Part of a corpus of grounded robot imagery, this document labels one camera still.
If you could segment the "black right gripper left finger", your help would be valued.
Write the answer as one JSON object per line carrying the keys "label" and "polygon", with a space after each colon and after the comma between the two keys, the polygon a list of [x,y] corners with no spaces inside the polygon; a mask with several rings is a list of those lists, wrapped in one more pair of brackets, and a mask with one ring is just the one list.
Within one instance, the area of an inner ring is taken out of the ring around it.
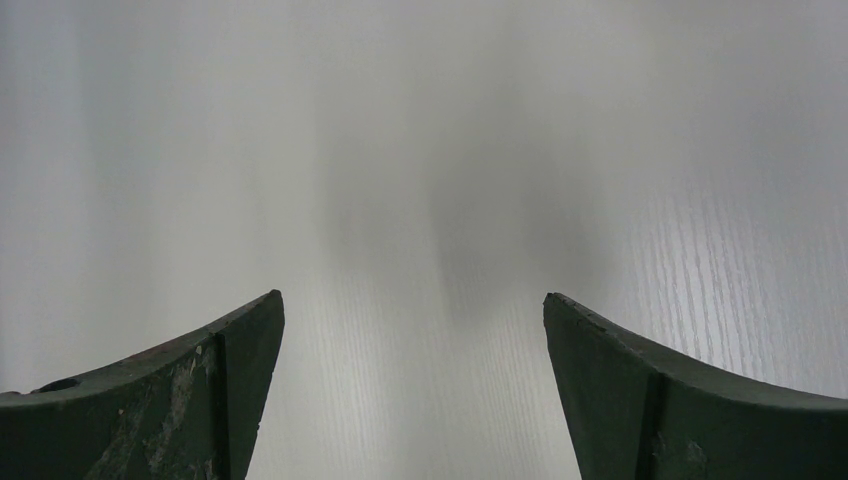
{"label": "black right gripper left finger", "polygon": [[271,291],[110,365],[1,396],[5,479],[243,479],[285,325]]}

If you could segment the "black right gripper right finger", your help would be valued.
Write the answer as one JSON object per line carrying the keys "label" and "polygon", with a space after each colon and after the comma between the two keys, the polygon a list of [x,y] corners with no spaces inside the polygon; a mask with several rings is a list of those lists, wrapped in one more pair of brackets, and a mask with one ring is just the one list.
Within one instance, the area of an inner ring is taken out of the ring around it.
{"label": "black right gripper right finger", "polygon": [[740,376],[559,294],[548,352],[585,479],[843,479],[847,403]]}

